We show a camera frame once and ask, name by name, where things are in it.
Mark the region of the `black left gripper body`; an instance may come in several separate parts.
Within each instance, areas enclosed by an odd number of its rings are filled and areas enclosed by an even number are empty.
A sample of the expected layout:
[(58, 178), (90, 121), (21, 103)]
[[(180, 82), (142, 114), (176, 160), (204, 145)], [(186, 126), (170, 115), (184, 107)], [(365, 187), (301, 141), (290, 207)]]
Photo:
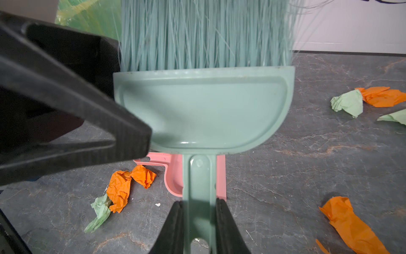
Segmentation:
[(1, 184), (145, 157), (151, 128), (113, 98), (118, 42), (1, 13)]

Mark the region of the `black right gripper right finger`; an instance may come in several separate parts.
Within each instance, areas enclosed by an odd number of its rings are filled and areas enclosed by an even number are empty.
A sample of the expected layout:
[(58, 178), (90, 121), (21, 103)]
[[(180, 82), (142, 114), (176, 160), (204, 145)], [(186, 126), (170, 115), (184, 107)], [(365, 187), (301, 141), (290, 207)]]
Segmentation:
[(216, 200), (216, 248), (218, 254), (251, 254), (225, 200)]

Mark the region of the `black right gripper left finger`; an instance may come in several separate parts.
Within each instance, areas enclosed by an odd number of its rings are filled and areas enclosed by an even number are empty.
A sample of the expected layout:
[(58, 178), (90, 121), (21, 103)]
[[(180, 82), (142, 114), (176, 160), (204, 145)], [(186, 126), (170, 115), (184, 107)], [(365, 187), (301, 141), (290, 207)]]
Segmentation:
[(149, 254), (184, 253), (184, 208), (183, 201), (173, 203), (163, 227)]

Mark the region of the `pink plastic dustpan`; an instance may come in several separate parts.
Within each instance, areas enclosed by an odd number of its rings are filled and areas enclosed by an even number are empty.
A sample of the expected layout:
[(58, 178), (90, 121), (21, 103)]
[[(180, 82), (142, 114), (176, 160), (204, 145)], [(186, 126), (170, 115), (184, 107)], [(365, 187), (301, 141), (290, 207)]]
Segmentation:
[[(182, 177), (182, 155), (150, 152), (147, 157), (150, 158), (148, 162), (142, 162), (140, 159), (135, 159), (134, 162), (137, 165), (164, 167), (164, 182), (167, 190), (176, 197), (182, 197), (184, 186)], [(216, 191), (219, 199), (227, 201), (225, 155), (217, 156)]]

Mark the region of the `green hand brush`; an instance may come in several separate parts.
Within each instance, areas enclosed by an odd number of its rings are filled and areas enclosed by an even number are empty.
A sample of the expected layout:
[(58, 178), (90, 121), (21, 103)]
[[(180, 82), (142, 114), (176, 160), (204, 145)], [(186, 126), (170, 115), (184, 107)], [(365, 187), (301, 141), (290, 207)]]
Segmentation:
[(182, 156), (182, 253), (217, 252), (218, 155), (267, 141), (294, 94), (303, 1), (122, 1), (115, 101), (152, 128), (151, 149)]

